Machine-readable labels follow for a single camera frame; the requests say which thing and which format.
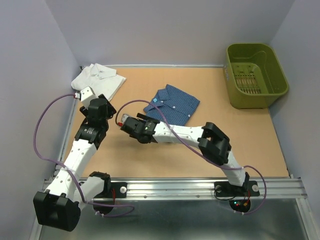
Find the white wall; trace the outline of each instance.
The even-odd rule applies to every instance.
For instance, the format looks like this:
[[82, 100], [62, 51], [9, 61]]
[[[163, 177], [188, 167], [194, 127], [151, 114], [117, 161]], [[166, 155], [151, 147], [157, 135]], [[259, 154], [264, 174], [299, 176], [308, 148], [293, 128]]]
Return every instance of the white wall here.
[[271, 42], [289, 83], [270, 108], [288, 169], [320, 224], [320, 1], [296, 0]]
[[223, 64], [269, 43], [294, 0], [46, 0], [81, 65]]
[[[27, 240], [33, 197], [53, 171], [34, 154], [34, 128], [53, 98], [72, 92], [79, 65], [44, 0], [2, 1], [0, 23], [0, 239]], [[57, 103], [40, 126], [46, 156], [58, 156], [71, 102]]]

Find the green basket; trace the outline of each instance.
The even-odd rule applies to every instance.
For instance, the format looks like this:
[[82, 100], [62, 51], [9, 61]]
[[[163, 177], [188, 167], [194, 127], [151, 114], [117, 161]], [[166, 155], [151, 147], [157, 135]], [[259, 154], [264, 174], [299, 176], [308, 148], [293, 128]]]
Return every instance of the green basket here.
[[224, 70], [229, 100], [236, 109], [267, 108], [289, 89], [275, 52], [262, 43], [230, 45]]

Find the tan wooden board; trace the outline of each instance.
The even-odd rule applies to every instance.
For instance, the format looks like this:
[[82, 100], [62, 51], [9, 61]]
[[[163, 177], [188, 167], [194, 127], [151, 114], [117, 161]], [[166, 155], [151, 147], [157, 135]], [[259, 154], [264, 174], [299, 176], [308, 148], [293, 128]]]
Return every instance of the tan wooden board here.
[[[252, 165], [265, 177], [287, 177], [288, 171], [268, 109], [235, 109], [228, 99], [222, 68], [118, 68], [127, 78], [111, 104], [118, 110], [124, 103], [150, 101], [157, 90], [173, 85], [200, 100], [187, 126], [215, 123], [230, 138], [232, 151], [240, 165]], [[145, 103], [133, 103], [123, 113], [144, 113]], [[70, 151], [83, 121], [76, 111], [67, 147]], [[87, 165], [83, 177], [93, 171], [123, 178], [224, 177], [223, 172], [181, 144], [141, 144], [119, 130], [115, 119], [100, 148]], [[248, 170], [251, 176], [258, 176]]]

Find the blue plaid shirt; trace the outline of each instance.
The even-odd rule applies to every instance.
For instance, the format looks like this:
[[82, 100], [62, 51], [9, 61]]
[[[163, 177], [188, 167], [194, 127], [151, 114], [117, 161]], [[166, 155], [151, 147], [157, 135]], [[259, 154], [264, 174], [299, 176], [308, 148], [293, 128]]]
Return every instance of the blue plaid shirt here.
[[[186, 125], [200, 103], [194, 96], [169, 84], [158, 90], [151, 102], [161, 110], [169, 124], [178, 126]], [[163, 121], [157, 109], [150, 104], [143, 110], [148, 117]]]

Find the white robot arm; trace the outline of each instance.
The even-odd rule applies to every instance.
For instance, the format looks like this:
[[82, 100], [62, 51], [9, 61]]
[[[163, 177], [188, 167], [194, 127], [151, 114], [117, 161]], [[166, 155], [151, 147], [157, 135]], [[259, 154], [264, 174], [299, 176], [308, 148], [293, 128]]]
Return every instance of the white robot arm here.
[[139, 113], [137, 117], [124, 114], [120, 129], [143, 144], [181, 144], [182, 140], [189, 146], [201, 150], [207, 160], [221, 167], [230, 185], [247, 188], [249, 175], [237, 163], [231, 151], [229, 138], [213, 123], [207, 122], [205, 126], [196, 127], [170, 125], [170, 128], [179, 136], [180, 139], [178, 139], [164, 122]]
[[110, 175], [102, 172], [93, 172], [80, 187], [83, 196], [76, 187], [86, 165], [107, 135], [108, 119], [116, 113], [109, 101], [103, 95], [97, 97], [90, 87], [80, 93], [83, 103], [80, 111], [85, 119], [75, 135], [64, 162], [65, 168], [60, 169], [44, 192], [38, 191], [33, 198], [39, 224], [66, 231], [72, 231], [78, 224], [85, 202], [100, 193], [108, 193], [111, 188]]

